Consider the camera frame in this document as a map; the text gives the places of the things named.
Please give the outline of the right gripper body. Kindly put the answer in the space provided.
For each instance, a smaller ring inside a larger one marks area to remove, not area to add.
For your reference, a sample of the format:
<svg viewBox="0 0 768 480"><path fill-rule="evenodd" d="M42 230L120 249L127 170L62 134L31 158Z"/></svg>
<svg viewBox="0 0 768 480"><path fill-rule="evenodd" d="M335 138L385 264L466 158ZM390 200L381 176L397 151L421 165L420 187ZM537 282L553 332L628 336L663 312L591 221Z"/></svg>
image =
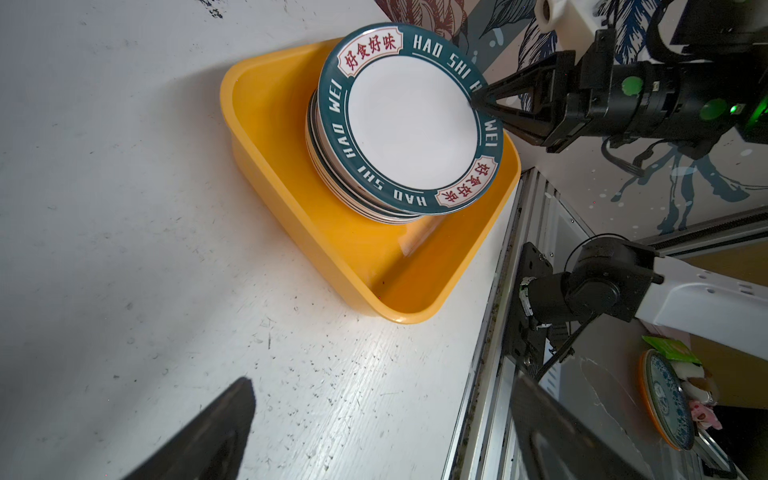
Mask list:
<svg viewBox="0 0 768 480"><path fill-rule="evenodd" d="M561 103L554 130L554 149L564 150L580 137L612 137L622 127L618 113L610 112L614 80L616 29L598 30L579 61L574 50L555 53Z"/></svg>

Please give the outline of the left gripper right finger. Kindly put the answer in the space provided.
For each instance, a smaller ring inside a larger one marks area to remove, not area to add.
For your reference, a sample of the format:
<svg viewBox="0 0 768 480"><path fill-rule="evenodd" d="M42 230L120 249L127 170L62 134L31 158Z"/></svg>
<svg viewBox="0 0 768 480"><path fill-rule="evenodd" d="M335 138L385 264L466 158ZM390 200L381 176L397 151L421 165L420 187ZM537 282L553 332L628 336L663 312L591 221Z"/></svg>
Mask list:
<svg viewBox="0 0 768 480"><path fill-rule="evenodd" d="M528 375L516 376L510 407L529 479L642 477Z"/></svg>

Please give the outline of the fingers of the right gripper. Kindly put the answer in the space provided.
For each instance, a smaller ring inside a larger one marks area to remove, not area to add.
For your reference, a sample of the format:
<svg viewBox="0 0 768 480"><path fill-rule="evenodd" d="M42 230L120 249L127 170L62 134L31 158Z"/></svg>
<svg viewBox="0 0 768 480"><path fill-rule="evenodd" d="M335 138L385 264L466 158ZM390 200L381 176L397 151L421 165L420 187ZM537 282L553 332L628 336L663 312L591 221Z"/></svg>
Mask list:
<svg viewBox="0 0 768 480"><path fill-rule="evenodd" d="M565 119L575 53L556 52L471 94L474 110L499 120L520 139L542 147L554 145Z"/></svg>

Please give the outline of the left gripper left fingers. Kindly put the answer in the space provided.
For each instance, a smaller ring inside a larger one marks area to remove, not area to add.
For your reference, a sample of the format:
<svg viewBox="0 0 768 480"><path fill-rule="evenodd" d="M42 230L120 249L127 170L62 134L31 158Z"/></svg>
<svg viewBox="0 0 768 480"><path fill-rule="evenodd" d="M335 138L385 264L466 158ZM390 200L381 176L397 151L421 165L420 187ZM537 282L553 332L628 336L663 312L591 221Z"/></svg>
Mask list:
<svg viewBox="0 0 768 480"><path fill-rule="evenodd" d="M235 479L256 410L252 381L240 377L129 479Z"/></svg>

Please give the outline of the dark green rim plate back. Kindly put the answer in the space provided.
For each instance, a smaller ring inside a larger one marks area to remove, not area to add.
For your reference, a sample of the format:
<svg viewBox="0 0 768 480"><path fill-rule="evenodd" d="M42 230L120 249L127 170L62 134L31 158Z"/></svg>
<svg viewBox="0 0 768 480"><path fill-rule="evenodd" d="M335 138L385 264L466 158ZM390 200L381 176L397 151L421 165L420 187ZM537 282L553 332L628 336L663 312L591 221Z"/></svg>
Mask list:
<svg viewBox="0 0 768 480"><path fill-rule="evenodd" d="M470 104L486 85L468 57L433 32L365 26L323 64L317 138L364 199L397 213L451 214L481 198L501 168L503 129Z"/></svg>

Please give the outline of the orange sunburst plate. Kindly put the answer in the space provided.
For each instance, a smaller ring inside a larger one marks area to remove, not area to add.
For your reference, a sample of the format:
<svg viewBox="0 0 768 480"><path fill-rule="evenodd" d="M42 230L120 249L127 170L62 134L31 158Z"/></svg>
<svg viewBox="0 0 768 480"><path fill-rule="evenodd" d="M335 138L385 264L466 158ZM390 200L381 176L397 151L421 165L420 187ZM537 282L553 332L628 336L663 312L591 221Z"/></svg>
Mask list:
<svg viewBox="0 0 768 480"><path fill-rule="evenodd" d="M315 171L324 183L324 185L334 194L334 196L344 205L357 214L387 225L405 225L422 218L421 215L411 213L397 213L388 207L381 207L374 202L364 199L358 193L351 190L344 183L337 172L331 167L325 151L317 138L316 120L317 93L313 92L308 102L307 114L305 119L305 142L306 148L314 166Z"/></svg>

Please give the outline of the yellow plastic bin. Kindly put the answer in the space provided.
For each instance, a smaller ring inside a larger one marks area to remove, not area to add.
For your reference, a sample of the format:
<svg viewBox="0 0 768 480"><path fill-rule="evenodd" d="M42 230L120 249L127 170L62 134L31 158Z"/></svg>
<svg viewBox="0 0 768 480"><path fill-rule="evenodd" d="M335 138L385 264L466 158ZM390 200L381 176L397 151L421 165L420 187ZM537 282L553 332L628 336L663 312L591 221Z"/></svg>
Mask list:
<svg viewBox="0 0 768 480"><path fill-rule="evenodd" d="M332 41L249 58L219 93L234 160L333 290L355 311L401 324L434 317L482 246L521 176L512 142L490 190L444 217L391 226L343 204L321 180L306 140L308 104Z"/></svg>

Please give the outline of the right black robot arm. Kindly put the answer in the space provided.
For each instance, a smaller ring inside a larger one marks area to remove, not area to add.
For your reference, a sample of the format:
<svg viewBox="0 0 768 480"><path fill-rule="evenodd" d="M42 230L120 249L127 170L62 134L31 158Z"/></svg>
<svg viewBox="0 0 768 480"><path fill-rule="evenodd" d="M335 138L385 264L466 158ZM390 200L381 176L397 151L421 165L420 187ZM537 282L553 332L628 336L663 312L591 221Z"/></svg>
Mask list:
<svg viewBox="0 0 768 480"><path fill-rule="evenodd" d="M647 56L622 64L631 33L623 1L540 1L535 24L561 49L483 87L473 107L518 138L559 153L582 137L601 142L612 165L642 178L654 148L669 144L697 168L735 130L767 140L767 5L690 1L670 41L660 33L668 3L639 13ZM586 241L560 273L521 273L513 311L528 330L609 315L767 355L767 291L707 273L621 238Z"/></svg>

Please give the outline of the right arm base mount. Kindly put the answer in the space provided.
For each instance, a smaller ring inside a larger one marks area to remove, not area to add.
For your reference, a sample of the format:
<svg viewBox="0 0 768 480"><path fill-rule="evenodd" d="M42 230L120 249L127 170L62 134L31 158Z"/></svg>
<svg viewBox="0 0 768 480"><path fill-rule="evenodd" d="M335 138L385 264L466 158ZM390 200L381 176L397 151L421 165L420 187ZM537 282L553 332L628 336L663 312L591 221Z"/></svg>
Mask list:
<svg viewBox="0 0 768 480"><path fill-rule="evenodd" d="M526 278L550 275L552 265L531 242L522 245L506 314L502 340L502 355L509 357L516 366L534 376L544 363L547 329L535 328L526 315L520 300L520 288Z"/></svg>

